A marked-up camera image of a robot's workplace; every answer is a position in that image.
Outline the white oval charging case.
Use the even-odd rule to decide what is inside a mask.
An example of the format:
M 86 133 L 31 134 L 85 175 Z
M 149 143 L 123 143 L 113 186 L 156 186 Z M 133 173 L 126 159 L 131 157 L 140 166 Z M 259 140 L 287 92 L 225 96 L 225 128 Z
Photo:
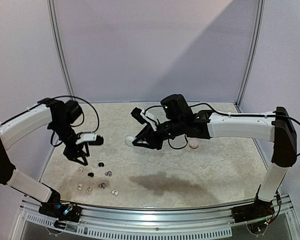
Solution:
M 136 138 L 134 136 L 127 136 L 124 140 L 125 144 L 128 146 L 128 147 L 131 147 L 131 148 L 136 148 L 136 146 L 133 144 L 133 142 L 136 140 Z

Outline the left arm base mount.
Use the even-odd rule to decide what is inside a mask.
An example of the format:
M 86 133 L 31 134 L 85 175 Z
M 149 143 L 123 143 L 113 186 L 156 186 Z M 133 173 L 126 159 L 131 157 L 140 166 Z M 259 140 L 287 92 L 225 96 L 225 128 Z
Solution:
M 61 203 L 42 203 L 38 212 L 42 215 L 56 218 L 61 221 L 69 221 L 78 223 L 83 208 L 74 202 L 61 202 Z

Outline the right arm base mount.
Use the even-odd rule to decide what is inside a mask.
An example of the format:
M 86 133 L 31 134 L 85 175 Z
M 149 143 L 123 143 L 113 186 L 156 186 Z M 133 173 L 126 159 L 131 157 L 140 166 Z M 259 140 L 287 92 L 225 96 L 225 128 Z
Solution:
M 231 209 L 231 215 L 235 223 L 242 223 L 272 216 L 275 210 L 273 202 L 256 199 L 253 203 L 240 205 Z

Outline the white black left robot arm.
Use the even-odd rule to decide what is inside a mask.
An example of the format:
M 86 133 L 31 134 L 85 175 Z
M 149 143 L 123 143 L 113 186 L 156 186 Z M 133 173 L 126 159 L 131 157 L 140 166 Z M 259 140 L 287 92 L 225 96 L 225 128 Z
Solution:
M 42 143 L 47 136 L 36 137 L 35 132 L 46 128 L 58 137 L 65 146 L 63 154 L 69 161 L 88 165 L 89 145 L 97 139 L 95 130 L 76 133 L 74 122 L 82 115 L 83 110 L 78 103 L 79 98 L 63 102 L 60 97 L 44 98 L 34 106 L 0 122 L 0 184 L 28 195 L 44 204 L 45 209 L 53 216 L 60 217 L 64 213 L 64 205 L 60 202 L 60 194 L 53 188 L 39 182 L 35 170 L 27 173 L 19 163 L 40 167 L 44 147 L 52 143 Z

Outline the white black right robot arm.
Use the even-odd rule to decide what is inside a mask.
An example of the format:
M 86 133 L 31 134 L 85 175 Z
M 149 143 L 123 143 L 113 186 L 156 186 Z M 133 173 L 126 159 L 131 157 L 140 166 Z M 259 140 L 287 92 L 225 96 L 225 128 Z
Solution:
M 248 208 L 252 218 L 259 218 L 268 210 L 268 203 L 297 161 L 297 133 L 292 118 L 284 107 L 259 113 L 233 113 L 218 111 L 207 103 L 204 106 L 206 109 L 193 111 L 181 94 L 169 95 L 159 104 L 168 118 L 163 123 L 154 120 L 145 109 L 150 145 L 159 150 L 165 140 L 180 135 L 204 140 L 238 138 L 272 143 L 270 164 L 259 184 L 256 201 Z

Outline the white clip earbud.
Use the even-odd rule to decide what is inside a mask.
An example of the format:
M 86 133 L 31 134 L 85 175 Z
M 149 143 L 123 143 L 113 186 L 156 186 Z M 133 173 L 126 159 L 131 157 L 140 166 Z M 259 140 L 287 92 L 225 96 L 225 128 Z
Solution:
M 111 194 L 114 195 L 114 196 L 118 196 L 118 195 L 119 195 L 119 192 L 118 192 L 117 190 L 113 190 L 113 191 L 111 192 Z
M 83 187 L 83 186 L 82 186 L 81 184 L 78 184 L 78 185 L 77 185 L 77 189 L 78 189 L 78 190 L 81 190 L 82 187 Z

